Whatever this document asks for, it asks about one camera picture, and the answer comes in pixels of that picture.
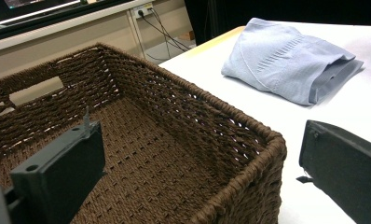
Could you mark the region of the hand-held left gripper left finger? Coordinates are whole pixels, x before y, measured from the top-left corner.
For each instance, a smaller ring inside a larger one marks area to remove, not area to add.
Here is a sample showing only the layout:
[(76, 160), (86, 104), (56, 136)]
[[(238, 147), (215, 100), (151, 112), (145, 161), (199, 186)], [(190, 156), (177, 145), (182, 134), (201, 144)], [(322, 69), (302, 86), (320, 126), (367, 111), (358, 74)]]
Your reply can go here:
[(89, 114), (10, 172), (25, 224), (70, 224), (104, 175), (101, 123)]

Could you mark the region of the light blue garment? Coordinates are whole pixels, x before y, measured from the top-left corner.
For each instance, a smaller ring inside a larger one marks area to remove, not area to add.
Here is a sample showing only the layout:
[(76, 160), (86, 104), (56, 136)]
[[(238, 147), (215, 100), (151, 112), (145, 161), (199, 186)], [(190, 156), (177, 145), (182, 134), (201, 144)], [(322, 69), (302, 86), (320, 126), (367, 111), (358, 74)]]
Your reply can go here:
[(249, 20), (221, 73), (298, 105), (316, 105), (354, 77), (363, 62), (296, 28)]

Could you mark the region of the beige desk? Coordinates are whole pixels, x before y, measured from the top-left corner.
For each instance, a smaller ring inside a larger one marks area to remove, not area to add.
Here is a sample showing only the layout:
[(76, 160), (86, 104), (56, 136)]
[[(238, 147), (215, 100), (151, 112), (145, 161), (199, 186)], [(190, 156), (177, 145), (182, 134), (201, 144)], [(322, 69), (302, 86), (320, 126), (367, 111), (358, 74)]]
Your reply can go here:
[(155, 13), (137, 20), (133, 9), (148, 0), (134, 0), (0, 40), (0, 78), (77, 49), (106, 43), (142, 56), (163, 42), (155, 28), (173, 37), (192, 30), (184, 0), (155, 0)]

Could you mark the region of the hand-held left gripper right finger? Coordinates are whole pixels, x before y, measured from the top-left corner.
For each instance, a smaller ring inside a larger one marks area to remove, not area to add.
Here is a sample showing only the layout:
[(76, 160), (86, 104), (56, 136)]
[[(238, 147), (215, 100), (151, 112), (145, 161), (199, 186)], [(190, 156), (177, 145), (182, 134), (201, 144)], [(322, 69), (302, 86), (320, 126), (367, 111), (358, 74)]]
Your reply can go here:
[(299, 165), (354, 222), (371, 224), (371, 143), (335, 125), (306, 122)]

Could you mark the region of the small brown box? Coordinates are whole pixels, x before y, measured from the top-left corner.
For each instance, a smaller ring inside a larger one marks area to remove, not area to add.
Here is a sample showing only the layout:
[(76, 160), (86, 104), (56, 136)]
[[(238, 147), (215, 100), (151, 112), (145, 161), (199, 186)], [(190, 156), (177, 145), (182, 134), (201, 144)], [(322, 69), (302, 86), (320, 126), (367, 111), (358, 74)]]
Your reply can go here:
[(191, 41), (195, 39), (195, 35), (193, 31), (189, 31), (189, 32), (179, 35), (178, 38), (182, 40)]

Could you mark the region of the brown woven basket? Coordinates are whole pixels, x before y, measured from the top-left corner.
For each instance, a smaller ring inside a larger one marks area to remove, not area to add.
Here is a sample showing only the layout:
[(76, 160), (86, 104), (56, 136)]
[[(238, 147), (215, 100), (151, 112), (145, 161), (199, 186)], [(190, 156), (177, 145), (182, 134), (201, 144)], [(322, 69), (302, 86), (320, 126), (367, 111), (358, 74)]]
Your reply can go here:
[(101, 123), (105, 174), (72, 224), (278, 224), (282, 136), (104, 44), (0, 79), (0, 185), (84, 116)]

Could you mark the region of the black computer monitor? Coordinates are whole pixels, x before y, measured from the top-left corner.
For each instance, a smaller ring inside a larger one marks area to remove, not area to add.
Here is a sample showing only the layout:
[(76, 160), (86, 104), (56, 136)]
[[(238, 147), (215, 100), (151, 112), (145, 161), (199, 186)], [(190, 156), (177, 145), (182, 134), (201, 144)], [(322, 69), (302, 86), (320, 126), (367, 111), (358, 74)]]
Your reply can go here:
[(0, 25), (28, 21), (86, 3), (87, 0), (0, 0)]

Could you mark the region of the dark curtain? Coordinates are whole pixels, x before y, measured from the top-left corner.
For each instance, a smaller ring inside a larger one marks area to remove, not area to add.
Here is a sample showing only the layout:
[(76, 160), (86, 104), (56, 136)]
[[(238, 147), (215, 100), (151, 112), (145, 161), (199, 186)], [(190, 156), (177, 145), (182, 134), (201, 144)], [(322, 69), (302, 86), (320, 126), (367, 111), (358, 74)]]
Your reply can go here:
[(251, 18), (371, 25), (371, 0), (184, 0), (198, 45)]

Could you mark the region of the white power socket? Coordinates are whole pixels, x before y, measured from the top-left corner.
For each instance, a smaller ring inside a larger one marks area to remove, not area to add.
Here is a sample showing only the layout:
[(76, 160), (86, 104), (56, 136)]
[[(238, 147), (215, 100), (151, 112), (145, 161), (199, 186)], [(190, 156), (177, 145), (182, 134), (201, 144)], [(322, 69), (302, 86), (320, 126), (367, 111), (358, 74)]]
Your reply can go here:
[(136, 19), (140, 19), (144, 16), (150, 15), (153, 12), (153, 8), (154, 7), (153, 7), (152, 2), (146, 3), (146, 4), (140, 5), (138, 7), (135, 7), (133, 9), (133, 14), (134, 14)]

